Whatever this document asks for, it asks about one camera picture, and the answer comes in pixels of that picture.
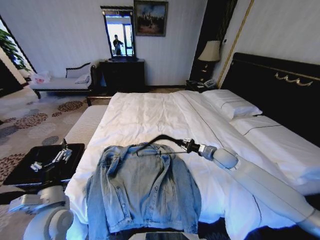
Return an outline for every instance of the white duvet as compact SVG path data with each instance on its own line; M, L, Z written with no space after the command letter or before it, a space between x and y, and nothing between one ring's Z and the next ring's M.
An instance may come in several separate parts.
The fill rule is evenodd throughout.
M85 186L97 167L102 151L111 145L147 142L160 134L176 139L193 138L196 143L217 148L231 148L284 182L296 185L219 115L202 94L192 91L169 94L117 93L112 97L65 190L76 217L68 232L69 238L77 236L81 239L86 234L84 224L88 223L88 216ZM172 142L163 140L159 143L181 151ZM195 153L180 154L179 157L187 164L200 190L202 205L199 221L213 223L219 217L225 217L227 233L235 240L244 239L258 227L280 228L294 224L255 199L213 162Z

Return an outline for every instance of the picture frame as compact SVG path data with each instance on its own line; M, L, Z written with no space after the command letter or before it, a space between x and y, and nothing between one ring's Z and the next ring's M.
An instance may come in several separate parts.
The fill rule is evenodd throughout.
M167 1L134 1L136 36L165 37L167 28Z

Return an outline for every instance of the potted plant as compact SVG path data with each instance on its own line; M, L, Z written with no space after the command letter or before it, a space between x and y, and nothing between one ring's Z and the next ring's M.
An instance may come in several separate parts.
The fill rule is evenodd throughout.
M0 47L18 70L23 72L26 71L28 74L28 71L30 70L26 67L23 57L17 50L17 46L10 41L9 37L11 37L11 35L8 32L0 29Z

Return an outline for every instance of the light blue denim jacket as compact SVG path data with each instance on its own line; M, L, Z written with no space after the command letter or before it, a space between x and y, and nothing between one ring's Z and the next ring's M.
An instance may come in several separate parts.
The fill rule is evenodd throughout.
M90 240L132 228L173 228L196 234L199 189L183 160L166 145L109 146L86 186Z

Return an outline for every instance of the white pillow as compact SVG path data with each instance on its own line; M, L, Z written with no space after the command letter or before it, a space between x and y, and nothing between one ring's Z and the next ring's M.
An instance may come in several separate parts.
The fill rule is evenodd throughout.
M205 91L202 94L230 120L239 116L254 116L262 114L262 111L255 105L229 90L217 89Z
M320 180L320 148L266 116L230 122L294 185Z
M74 82L75 84L86 84L89 82L89 74L83 74Z

